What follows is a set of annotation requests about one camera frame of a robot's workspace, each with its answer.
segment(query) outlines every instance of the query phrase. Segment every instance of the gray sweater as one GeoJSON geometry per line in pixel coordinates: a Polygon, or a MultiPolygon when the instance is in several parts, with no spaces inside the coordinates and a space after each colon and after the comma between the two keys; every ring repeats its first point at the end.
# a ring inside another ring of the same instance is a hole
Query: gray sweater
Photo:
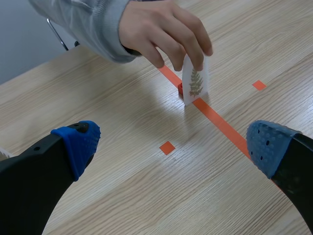
{"type": "Polygon", "coordinates": [[[121,45],[118,26],[129,0],[29,0],[36,11],[64,27],[79,43],[117,63],[135,58],[121,45]]]}

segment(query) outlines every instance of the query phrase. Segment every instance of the orange tape line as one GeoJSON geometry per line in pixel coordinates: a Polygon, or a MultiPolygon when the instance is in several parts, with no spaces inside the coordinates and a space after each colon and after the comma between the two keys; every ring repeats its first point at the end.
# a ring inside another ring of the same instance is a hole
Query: orange tape line
{"type": "MultiPolygon", "coordinates": [[[[181,83],[181,79],[176,76],[167,66],[159,69],[161,73],[176,87],[181,83]]],[[[246,140],[225,121],[217,112],[215,112],[203,99],[198,98],[193,102],[197,109],[202,112],[240,151],[249,159],[250,155],[247,149],[246,140]]]]}
{"type": "Polygon", "coordinates": [[[167,66],[159,69],[160,72],[176,87],[181,83],[181,79],[176,76],[167,66]]]}

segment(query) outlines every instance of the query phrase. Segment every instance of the tree illustration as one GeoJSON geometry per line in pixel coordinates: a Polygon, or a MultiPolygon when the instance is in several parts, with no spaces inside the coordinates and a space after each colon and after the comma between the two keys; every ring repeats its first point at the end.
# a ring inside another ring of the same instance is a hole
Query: tree illustration
{"type": "Polygon", "coordinates": [[[202,87],[202,77],[200,78],[200,74],[195,70],[192,69],[192,74],[191,74],[191,83],[190,85],[190,96],[196,97],[196,95],[199,95],[203,89],[202,87]]]}

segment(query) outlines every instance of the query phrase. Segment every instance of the blue rubber pad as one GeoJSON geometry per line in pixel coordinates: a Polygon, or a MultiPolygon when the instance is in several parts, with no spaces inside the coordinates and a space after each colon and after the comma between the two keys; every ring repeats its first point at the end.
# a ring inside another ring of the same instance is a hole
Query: blue rubber pad
{"type": "Polygon", "coordinates": [[[246,142],[252,162],[270,179],[296,133],[286,126],[258,120],[247,130],[246,142]]]}
{"type": "Polygon", "coordinates": [[[100,127],[93,121],[80,121],[89,124],[86,133],[80,133],[70,127],[61,127],[51,133],[63,138],[67,156],[74,175],[78,181],[84,173],[90,157],[95,154],[100,140],[100,127]]]}

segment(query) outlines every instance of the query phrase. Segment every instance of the printed card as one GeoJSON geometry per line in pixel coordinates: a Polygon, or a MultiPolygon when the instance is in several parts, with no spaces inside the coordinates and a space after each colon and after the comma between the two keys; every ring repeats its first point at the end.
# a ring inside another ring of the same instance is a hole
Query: printed card
{"type": "Polygon", "coordinates": [[[203,70],[196,71],[188,55],[182,67],[182,91],[185,105],[208,93],[209,66],[208,57],[204,56],[203,70]]]}

